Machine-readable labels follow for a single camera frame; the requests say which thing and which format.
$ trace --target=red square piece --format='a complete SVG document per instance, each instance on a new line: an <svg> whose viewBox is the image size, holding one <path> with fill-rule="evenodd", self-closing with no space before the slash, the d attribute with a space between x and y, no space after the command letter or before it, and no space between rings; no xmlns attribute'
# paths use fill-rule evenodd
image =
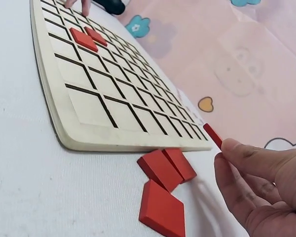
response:
<svg viewBox="0 0 296 237"><path fill-rule="evenodd" d="M153 180L144 185L139 221L166 237L185 237L183 203Z"/></svg>
<svg viewBox="0 0 296 237"><path fill-rule="evenodd" d="M196 173L180 149L164 149L163 154L182 176L185 183L196 176Z"/></svg>
<svg viewBox="0 0 296 237"><path fill-rule="evenodd" d="M209 126L208 123L203 125L204 130L208 133L211 139L215 142L215 144L222 149L222 139L217 135L217 133Z"/></svg>
<svg viewBox="0 0 296 237"><path fill-rule="evenodd" d="M149 179L152 179L169 192L172 192L183 180L160 150L140 157L137 163Z"/></svg>
<svg viewBox="0 0 296 237"><path fill-rule="evenodd" d="M96 42L103 44L104 46L108 46L108 43L106 42L105 39L103 39L103 37L96 31L94 31L93 29L89 28L89 27L84 27L85 31L87 32L87 34Z"/></svg>
<svg viewBox="0 0 296 237"><path fill-rule="evenodd" d="M73 38L76 43L78 43L88 49L91 49L95 52L98 52L98 48L90 36L76 30L75 28L70 28L70 32L73 35Z"/></svg>

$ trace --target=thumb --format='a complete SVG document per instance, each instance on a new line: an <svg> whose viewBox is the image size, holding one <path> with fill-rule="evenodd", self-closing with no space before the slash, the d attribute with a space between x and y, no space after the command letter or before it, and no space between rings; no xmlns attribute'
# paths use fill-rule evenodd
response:
<svg viewBox="0 0 296 237"><path fill-rule="evenodd" d="M275 182L280 169L296 156L296 150L272 151L228 138L222 142L222 154L239 171Z"/></svg>

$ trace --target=wooden board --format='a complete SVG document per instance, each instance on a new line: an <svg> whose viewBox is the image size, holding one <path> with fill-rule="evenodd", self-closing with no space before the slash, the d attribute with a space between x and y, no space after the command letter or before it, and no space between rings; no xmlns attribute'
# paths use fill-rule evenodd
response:
<svg viewBox="0 0 296 237"><path fill-rule="evenodd" d="M60 142L79 151L209 150L211 145L139 50L55 0L31 0L37 65ZM98 52L70 32L98 32Z"/></svg>

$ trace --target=child's hand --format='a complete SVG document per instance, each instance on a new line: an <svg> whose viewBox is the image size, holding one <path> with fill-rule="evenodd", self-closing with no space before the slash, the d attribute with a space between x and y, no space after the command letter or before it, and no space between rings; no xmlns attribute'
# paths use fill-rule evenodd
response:
<svg viewBox="0 0 296 237"><path fill-rule="evenodd" d="M77 0L66 0L65 8L70 8ZM82 3L82 15L88 16L91 6L91 0L81 0Z"/></svg>

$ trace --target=finger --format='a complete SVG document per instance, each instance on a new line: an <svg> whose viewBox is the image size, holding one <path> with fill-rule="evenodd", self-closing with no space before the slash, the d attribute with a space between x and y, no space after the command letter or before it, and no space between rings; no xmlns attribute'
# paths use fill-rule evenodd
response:
<svg viewBox="0 0 296 237"><path fill-rule="evenodd" d="M282 201L277 187L273 183L250 174L242 174L241 176L256 195L267 200L270 204Z"/></svg>
<svg viewBox="0 0 296 237"><path fill-rule="evenodd" d="M233 173L233 176L237 182L237 185L242 190L244 194L252 193L254 195L250 195L251 201L254 203L255 206L265 206L265 205L271 205L268 201L265 199L259 197L250 187L250 185L245 181L245 179L240 175L239 171L235 166L229 163L230 169Z"/></svg>
<svg viewBox="0 0 296 237"><path fill-rule="evenodd" d="M223 158L221 153L216 155L214 166L216 182L228 210L244 227L250 213L256 208L256 205L251 201L254 194L253 192L248 194L242 192L237 185L237 180L232 173L229 162Z"/></svg>
<svg viewBox="0 0 296 237"><path fill-rule="evenodd" d="M222 153L239 171L272 183L278 171L296 156L296 150L271 151L243 145L231 138L222 142Z"/></svg>
<svg viewBox="0 0 296 237"><path fill-rule="evenodd" d="M77 0L67 0L65 3L65 8L70 8Z"/></svg>
<svg viewBox="0 0 296 237"><path fill-rule="evenodd" d="M90 7L91 7L91 0L81 0L82 2L82 15L88 16Z"/></svg>

